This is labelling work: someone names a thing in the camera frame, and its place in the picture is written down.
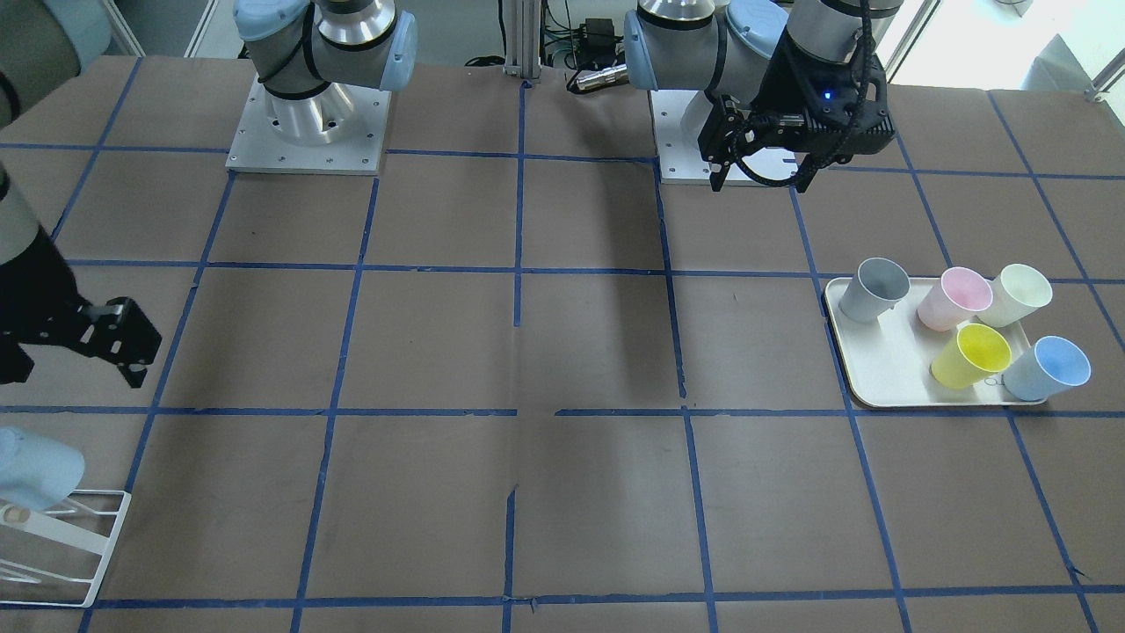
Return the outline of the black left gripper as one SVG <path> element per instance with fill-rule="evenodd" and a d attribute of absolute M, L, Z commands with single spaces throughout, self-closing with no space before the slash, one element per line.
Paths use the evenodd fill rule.
<path fill-rule="evenodd" d="M 742 169 L 746 117 L 729 94 L 706 94 L 710 112 L 700 129 L 700 157 L 706 160 L 712 192 L 726 184 L 731 165 Z M 757 96 L 756 114 L 808 114 L 831 128 L 844 128 L 857 101 L 850 63 L 827 62 L 808 54 L 791 36 L 780 36 Z"/>

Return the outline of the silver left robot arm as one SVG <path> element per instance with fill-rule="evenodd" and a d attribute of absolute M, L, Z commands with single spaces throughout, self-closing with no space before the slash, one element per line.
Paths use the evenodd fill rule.
<path fill-rule="evenodd" d="M 806 192 L 896 141 L 879 39 L 899 1 L 640 1 L 624 18 L 636 89 L 692 94 L 680 128 L 708 186 L 731 172 Z"/>

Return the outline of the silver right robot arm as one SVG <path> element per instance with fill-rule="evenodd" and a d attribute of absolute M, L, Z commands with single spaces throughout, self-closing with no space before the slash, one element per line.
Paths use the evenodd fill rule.
<path fill-rule="evenodd" d="M 238 36 L 256 65 L 284 139 L 325 143 L 346 121 L 345 85 L 398 91 L 417 57 L 417 22 L 392 1 L 237 1 Z M 3 124 L 14 123 L 109 47 L 99 1 L 4 1 Z M 4 385 L 32 376 L 28 346 L 100 358 L 143 385 L 162 336 L 129 297 L 90 302 L 76 277 L 3 172 L 1 347 Z"/>

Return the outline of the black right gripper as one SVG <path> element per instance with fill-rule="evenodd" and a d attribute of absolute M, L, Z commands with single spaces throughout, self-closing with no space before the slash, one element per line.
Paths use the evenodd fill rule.
<path fill-rule="evenodd" d="M 32 376 L 33 360 L 22 342 L 84 352 L 81 336 L 89 319 L 82 309 L 88 305 L 68 261 L 48 233 L 39 230 L 1 268 L 1 383 L 24 383 Z"/>

